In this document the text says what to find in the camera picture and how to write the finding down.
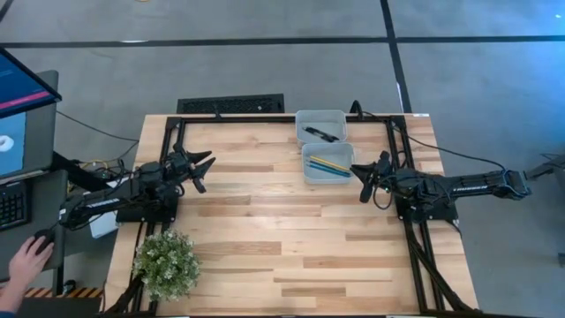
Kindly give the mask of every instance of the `wooden tabletop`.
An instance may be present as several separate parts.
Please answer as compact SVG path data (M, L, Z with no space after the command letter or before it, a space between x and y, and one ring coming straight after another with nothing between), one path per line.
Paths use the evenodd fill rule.
M159 159L166 119L146 117L136 166ZM410 136L435 144L430 117L406 115L406 121ZM357 163L388 150L383 124L348 124L348 134ZM205 178L207 193L186 184L171 225L195 241L202 275L189 299L160 302L159 315L418 312L394 204L381 211L360 203L356 179L348 185L306 184L293 124L189 124L184 147L212 150L217 158ZM411 147L417 169L442 173L437 150ZM378 200L384 205L388 195ZM438 269L476 307L459 234L442 221L429 226ZM127 223L117 234L107 307L129 283L138 228ZM427 274L424 280L433 307Z

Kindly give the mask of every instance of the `green plant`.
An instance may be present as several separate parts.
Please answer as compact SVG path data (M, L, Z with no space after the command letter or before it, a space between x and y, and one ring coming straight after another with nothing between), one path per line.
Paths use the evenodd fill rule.
M154 234L137 248L134 275L141 274L151 300L177 300L189 294L200 276L194 242L174 230Z

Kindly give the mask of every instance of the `monitor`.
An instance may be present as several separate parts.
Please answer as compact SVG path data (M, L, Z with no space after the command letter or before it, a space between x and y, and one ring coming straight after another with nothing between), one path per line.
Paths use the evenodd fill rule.
M60 101L55 89L0 48L0 118Z

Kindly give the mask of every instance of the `gray floor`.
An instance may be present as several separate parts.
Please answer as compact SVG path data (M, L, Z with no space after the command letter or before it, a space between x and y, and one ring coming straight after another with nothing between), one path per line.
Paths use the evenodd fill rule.
M563 1L389 2L397 36L565 34ZM383 36L382 21L371 0L15 0L0 42ZM441 146L515 170L541 163L539 153L565 150L565 42L402 44L400 52L412 108L431 114ZM284 93L292 112L348 110L353 99L370 111L400 111L386 44L11 53L36 72L60 71L61 111L127 137L139 135L146 114L174 112L178 98ZM128 146L57 119L56 150L70 158L112 158ZM448 174L494 169L442 159ZM531 186L534 194L520 202L457 202L465 251L481 308L563 317L565 269L556 254L565 251L565 202L553 178ZM101 285L113 238L88 234L70 243L66 275ZM47 285L49 274L36 283Z

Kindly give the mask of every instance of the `plastic bin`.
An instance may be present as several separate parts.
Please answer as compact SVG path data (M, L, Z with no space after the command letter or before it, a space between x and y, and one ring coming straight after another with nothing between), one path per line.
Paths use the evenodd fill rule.
M311 155L349 168L355 162L355 152L350 143L327 142L305 144L302 147L302 170L304 172L305 182L308 184L346 184L351 181L353 177L352 173L349 177L341 177L309 167L307 159L310 158Z
M320 137L306 132L304 128L308 126L339 138L339 141L333 143L347 140L345 114L341 110L299 110L295 116L295 124L299 147L308 143L326 142Z

